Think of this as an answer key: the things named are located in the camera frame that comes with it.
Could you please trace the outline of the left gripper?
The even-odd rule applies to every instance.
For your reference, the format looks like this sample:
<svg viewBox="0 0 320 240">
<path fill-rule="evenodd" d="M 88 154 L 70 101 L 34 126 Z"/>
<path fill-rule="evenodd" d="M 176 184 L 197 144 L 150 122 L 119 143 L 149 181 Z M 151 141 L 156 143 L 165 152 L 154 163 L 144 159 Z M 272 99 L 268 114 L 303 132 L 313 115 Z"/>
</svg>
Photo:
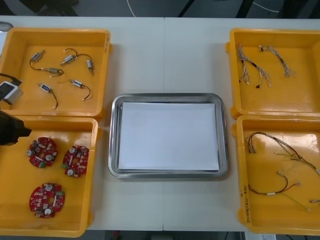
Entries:
<svg viewBox="0 0 320 240">
<path fill-rule="evenodd" d="M 24 122 L 3 111 L 0 112 L 0 145 L 11 146 L 20 137 L 28 137 L 32 130 L 25 127 Z"/>
</svg>

